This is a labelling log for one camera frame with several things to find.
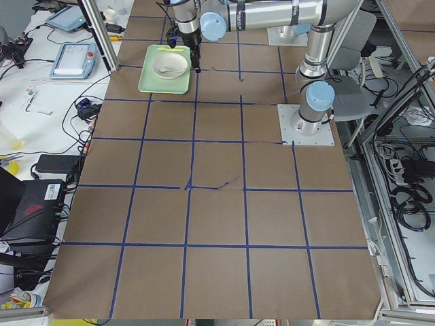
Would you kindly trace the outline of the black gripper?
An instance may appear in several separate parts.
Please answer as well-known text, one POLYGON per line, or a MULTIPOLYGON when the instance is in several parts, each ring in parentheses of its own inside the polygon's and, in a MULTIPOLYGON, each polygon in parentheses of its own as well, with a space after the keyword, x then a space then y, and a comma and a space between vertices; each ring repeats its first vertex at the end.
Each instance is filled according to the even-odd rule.
POLYGON ((194 69, 196 73, 201 72, 201 48, 199 47, 202 42, 201 32, 193 31, 191 33, 183 33, 182 40, 184 45, 190 48, 192 69, 194 69))

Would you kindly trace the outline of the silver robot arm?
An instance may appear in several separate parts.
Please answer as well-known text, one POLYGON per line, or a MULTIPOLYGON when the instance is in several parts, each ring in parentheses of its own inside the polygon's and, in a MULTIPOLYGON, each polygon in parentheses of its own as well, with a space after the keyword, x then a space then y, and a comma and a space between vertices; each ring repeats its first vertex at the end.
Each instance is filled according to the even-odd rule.
POLYGON ((311 28, 310 24, 297 24, 291 26, 279 27, 279 36, 284 39, 293 39, 302 34, 308 33, 311 28))
POLYGON ((302 136, 319 132, 323 118, 332 107, 334 90, 324 81, 334 29, 359 7, 358 1, 164 1, 175 20, 167 31, 167 43, 174 48, 178 39, 190 50, 192 68, 200 68, 203 39, 218 41, 227 32, 247 29, 275 29, 282 39, 307 34, 304 60, 296 71, 302 95, 301 105, 290 119, 302 136))

